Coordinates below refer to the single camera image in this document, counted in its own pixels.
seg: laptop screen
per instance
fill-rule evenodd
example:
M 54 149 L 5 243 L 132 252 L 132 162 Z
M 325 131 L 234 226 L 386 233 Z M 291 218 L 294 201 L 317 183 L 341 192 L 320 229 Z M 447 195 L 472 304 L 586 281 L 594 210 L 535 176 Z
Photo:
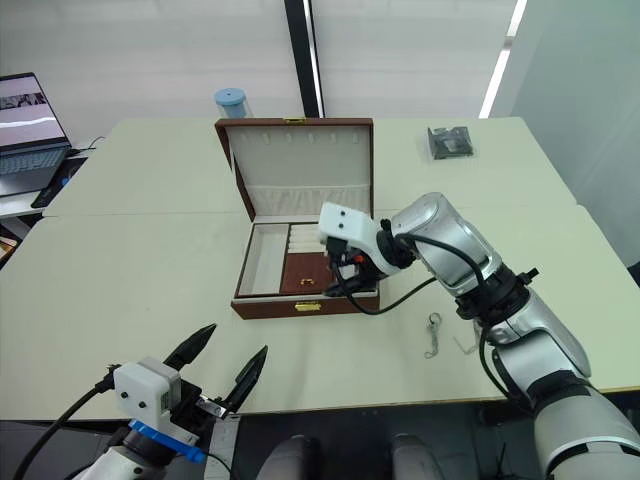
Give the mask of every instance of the laptop screen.
M 68 143 L 35 75 L 0 78 L 0 151 Z

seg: table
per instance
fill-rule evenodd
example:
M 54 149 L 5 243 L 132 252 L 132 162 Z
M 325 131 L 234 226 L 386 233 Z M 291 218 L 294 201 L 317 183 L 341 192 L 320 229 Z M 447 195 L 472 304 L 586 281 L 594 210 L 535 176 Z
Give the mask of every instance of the table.
M 534 287 L 582 342 L 596 387 L 640 388 L 640 292 L 582 207 L 459 210 L 514 270 L 540 269 Z M 56 418 L 107 363 L 164 358 L 210 322 L 218 324 L 211 342 L 183 369 L 210 396 L 226 395 L 244 362 L 269 345 L 244 413 L 499 396 L 477 354 L 455 345 L 454 336 L 473 343 L 471 324 L 437 285 L 379 317 L 241 320 L 229 301 L 249 228 L 244 213 L 39 222 L 0 272 L 0 418 Z M 418 264 L 385 281 L 382 305 L 425 275 Z M 440 353 L 426 360 L 433 311 L 444 319 Z M 113 393 L 77 414 L 120 417 Z
M 45 216 L 244 211 L 215 119 L 119 123 Z M 475 155 L 433 160 L 426 129 L 467 125 Z M 375 206 L 401 209 L 427 191 L 457 205 L 575 205 L 519 118 L 376 119 Z

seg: open jewelry box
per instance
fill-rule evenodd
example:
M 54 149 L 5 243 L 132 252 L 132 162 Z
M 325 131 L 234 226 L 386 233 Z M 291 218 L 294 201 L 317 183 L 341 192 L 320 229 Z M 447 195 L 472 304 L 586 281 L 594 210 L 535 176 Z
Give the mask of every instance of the open jewelry box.
M 335 279 L 317 222 L 325 201 L 372 214 L 373 121 L 222 119 L 216 131 L 253 222 L 231 307 L 244 319 L 356 312 L 322 294 Z M 377 285 L 354 297 L 380 303 Z

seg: gold latch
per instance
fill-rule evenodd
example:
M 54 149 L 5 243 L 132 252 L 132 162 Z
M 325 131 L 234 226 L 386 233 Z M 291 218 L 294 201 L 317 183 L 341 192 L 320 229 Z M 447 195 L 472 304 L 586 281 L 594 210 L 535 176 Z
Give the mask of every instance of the gold latch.
M 304 117 L 285 118 L 284 123 L 287 125 L 304 125 L 307 123 L 307 119 Z
M 322 308 L 320 302 L 297 302 L 295 309 L 299 312 L 317 312 Z

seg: keychain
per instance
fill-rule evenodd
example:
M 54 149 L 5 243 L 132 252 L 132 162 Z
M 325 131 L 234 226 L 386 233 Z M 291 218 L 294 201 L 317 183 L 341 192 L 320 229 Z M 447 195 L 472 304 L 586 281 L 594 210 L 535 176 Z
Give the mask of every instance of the keychain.
M 431 335 L 431 351 L 424 352 L 424 358 L 433 358 L 438 354 L 438 329 L 442 324 L 442 317 L 438 312 L 433 312 L 427 319 L 427 332 Z

